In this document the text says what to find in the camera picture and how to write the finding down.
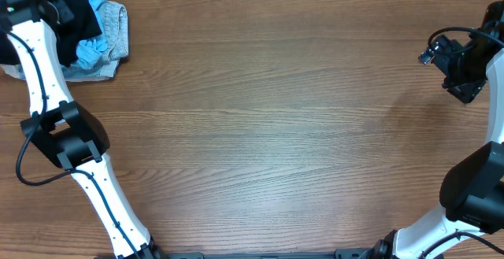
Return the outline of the black t-shirt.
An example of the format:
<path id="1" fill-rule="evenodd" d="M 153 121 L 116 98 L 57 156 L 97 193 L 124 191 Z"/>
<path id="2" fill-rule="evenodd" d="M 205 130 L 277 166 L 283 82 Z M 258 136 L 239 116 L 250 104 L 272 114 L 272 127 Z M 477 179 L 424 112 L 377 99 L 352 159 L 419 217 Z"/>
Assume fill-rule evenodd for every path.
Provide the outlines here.
<path id="1" fill-rule="evenodd" d="M 18 65 L 20 64 L 17 52 L 13 44 L 7 38 L 7 34 L 3 28 L 0 31 L 0 63 L 2 65 Z"/>

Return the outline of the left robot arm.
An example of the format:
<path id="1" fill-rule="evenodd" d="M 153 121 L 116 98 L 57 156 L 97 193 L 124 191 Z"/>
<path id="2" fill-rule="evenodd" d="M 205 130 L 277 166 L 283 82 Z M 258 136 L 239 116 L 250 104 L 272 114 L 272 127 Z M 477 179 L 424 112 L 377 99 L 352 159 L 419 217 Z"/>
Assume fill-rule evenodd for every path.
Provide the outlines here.
<path id="1" fill-rule="evenodd" d="M 114 257 L 161 258 L 117 181 L 105 128 L 67 85 L 70 73 L 127 53 L 126 23 L 122 8 L 107 0 L 1 0 L 1 63 L 28 87 L 29 116 L 20 124 L 25 144 L 82 187 Z"/>

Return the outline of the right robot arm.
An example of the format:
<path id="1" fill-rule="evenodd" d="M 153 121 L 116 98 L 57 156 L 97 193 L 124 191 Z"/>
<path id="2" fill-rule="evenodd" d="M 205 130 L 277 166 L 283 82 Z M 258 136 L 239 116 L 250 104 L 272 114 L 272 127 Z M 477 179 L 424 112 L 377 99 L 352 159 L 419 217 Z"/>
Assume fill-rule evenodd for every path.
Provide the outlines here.
<path id="1" fill-rule="evenodd" d="M 478 28 L 461 28 L 470 38 L 465 45 L 448 39 L 448 31 L 432 33 L 418 60 L 434 64 L 445 76 L 443 88 L 464 104 L 490 87 L 484 145 L 446 174 L 434 209 L 391 231 L 363 258 L 441 258 L 466 239 L 503 252 L 484 239 L 503 228 L 503 3 L 491 3 Z"/>

